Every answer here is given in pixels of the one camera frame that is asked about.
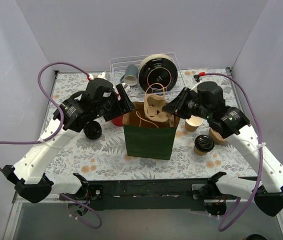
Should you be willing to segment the green paper bag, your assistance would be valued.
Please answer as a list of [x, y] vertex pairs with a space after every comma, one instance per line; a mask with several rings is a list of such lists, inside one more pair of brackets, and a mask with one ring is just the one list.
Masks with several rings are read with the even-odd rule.
[[145, 116], [143, 102], [135, 102], [135, 110], [123, 115], [122, 123], [127, 155], [130, 157], [169, 160], [180, 118], [169, 122], [154, 122]]

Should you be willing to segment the brown paper coffee cup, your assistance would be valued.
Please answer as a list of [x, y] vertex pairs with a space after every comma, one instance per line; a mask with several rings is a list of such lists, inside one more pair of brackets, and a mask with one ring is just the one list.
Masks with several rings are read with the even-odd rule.
[[203, 146], [203, 145], [194, 145], [193, 151], [198, 156], [204, 156], [207, 153], [211, 152], [214, 149], [214, 145]]

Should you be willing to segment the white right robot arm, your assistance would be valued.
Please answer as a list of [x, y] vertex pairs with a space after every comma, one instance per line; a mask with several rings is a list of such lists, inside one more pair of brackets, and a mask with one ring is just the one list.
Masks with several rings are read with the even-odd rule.
[[237, 107], [226, 105], [220, 86], [206, 81], [200, 83], [196, 91], [185, 87], [162, 109], [181, 119], [195, 116], [206, 120], [209, 127], [231, 144], [260, 177], [253, 181], [218, 172], [198, 189], [202, 197], [219, 199], [223, 195], [232, 195], [247, 200], [253, 196], [258, 208], [271, 217], [283, 209], [283, 165], [259, 142], [260, 135], [245, 114]]

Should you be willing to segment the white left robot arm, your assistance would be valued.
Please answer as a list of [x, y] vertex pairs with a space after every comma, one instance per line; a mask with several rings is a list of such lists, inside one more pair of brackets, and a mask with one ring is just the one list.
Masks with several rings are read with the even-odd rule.
[[50, 194], [69, 194], [83, 200], [89, 186], [83, 176], [49, 175], [45, 173], [47, 167], [80, 132], [90, 140], [98, 139], [102, 134], [98, 118], [108, 122], [135, 108], [121, 84], [114, 86], [103, 78], [90, 80], [85, 90], [72, 94], [59, 105], [39, 143], [14, 165], [5, 165], [2, 173], [14, 184], [16, 192], [31, 203], [38, 203]]

